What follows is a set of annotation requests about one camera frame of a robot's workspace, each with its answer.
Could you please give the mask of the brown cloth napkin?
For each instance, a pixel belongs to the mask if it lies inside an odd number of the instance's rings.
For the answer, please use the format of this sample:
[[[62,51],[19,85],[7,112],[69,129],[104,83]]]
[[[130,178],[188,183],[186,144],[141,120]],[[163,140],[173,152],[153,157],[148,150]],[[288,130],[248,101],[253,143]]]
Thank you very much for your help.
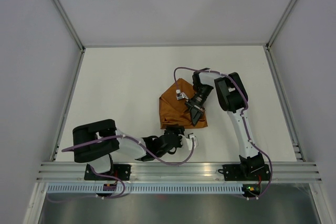
[[[192,125],[190,112],[184,100],[176,98],[176,84],[173,83],[159,98],[160,129],[167,126],[179,125],[186,129],[201,129],[208,127],[206,114],[196,126]]]

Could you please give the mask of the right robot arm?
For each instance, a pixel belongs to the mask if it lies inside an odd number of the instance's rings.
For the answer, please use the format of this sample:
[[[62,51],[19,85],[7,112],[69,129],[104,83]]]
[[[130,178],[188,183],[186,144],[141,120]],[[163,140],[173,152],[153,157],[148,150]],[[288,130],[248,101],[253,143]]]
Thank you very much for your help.
[[[195,94],[186,100],[191,122],[196,126],[205,114],[204,103],[212,90],[220,108],[227,113],[235,130],[239,147],[239,165],[223,166],[219,170],[226,181],[271,180],[272,171],[264,161],[263,152],[255,144],[250,130],[247,110],[248,95],[238,73],[223,75],[205,68],[192,75]]]

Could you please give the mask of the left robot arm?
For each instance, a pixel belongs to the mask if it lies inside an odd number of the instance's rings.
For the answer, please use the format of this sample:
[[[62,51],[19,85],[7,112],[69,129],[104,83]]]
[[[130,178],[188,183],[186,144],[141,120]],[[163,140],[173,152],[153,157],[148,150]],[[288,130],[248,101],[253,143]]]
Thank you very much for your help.
[[[179,125],[167,126],[163,135],[136,138],[123,137],[113,119],[107,119],[78,126],[72,131],[73,150],[76,163],[86,163],[86,178],[96,174],[104,180],[120,174],[114,168],[112,153],[127,155],[136,161],[149,162],[165,154],[173,155],[183,146],[185,128]]]

